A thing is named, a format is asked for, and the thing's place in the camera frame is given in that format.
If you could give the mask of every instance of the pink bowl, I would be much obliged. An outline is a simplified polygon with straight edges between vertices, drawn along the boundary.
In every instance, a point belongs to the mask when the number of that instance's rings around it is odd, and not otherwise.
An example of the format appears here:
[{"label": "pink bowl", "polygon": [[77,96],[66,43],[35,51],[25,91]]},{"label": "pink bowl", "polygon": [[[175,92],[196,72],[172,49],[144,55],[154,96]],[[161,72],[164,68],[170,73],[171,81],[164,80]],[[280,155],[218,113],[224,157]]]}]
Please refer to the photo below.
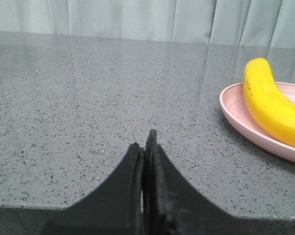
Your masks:
[{"label": "pink bowl", "polygon": [[[295,103],[295,84],[277,82],[277,85]],[[295,162],[295,148],[274,139],[254,121],[246,107],[242,83],[226,87],[220,103],[226,119],[240,134],[266,151]]]}]

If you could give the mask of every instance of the curtain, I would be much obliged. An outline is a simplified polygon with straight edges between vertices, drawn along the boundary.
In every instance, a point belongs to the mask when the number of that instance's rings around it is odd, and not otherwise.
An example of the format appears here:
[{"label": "curtain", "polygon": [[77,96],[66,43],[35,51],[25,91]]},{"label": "curtain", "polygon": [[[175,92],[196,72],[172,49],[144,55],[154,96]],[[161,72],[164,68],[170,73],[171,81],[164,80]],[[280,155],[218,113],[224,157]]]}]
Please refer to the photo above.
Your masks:
[{"label": "curtain", "polygon": [[295,48],[295,0],[0,0],[0,30]]}]

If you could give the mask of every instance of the yellow banana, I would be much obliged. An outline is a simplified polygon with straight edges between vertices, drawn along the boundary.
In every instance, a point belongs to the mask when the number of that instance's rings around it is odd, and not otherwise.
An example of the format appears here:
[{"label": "yellow banana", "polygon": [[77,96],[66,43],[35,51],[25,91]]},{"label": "yellow banana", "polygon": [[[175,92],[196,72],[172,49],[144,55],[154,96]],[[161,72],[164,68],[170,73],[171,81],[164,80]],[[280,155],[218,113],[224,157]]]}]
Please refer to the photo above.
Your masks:
[{"label": "yellow banana", "polygon": [[295,104],[277,87],[266,59],[247,63],[243,91],[254,120],[278,141],[295,147]]}]

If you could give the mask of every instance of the gray curtain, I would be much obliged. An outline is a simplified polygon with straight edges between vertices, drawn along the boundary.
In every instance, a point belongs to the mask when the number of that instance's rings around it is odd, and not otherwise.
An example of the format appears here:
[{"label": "gray curtain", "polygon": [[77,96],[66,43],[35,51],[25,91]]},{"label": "gray curtain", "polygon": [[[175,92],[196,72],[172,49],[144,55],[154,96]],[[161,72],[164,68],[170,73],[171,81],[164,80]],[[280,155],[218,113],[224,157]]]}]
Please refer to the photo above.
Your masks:
[{"label": "gray curtain", "polygon": [[0,30],[295,48],[295,0],[0,0]]}]

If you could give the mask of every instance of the gray speckled countertop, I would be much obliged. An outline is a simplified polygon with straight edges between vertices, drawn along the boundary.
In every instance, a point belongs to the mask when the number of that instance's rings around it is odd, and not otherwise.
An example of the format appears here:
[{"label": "gray speckled countertop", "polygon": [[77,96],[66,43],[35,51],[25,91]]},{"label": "gray speckled countertop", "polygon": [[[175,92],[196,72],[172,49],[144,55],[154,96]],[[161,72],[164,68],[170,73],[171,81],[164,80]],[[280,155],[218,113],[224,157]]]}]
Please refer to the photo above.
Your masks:
[{"label": "gray speckled countertop", "polygon": [[295,50],[0,32],[0,207],[63,209],[151,128],[182,175],[240,217],[295,218],[295,164],[219,104],[248,60],[295,83]]}]

